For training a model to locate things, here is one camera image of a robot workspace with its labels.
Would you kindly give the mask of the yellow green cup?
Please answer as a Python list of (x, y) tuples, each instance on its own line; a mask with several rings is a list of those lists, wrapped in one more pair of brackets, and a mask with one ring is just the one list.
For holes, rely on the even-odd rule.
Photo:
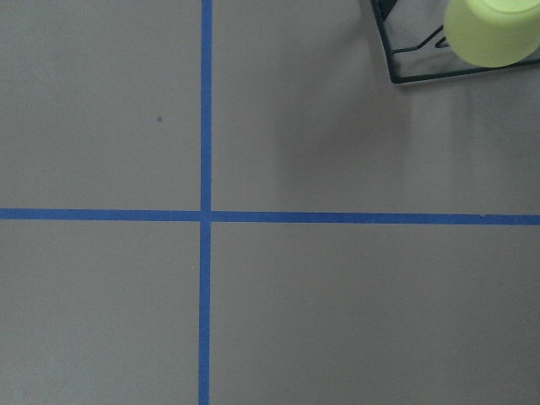
[(463, 61), (506, 67), (539, 48), (539, 2), (449, 1), (443, 28), (449, 47)]

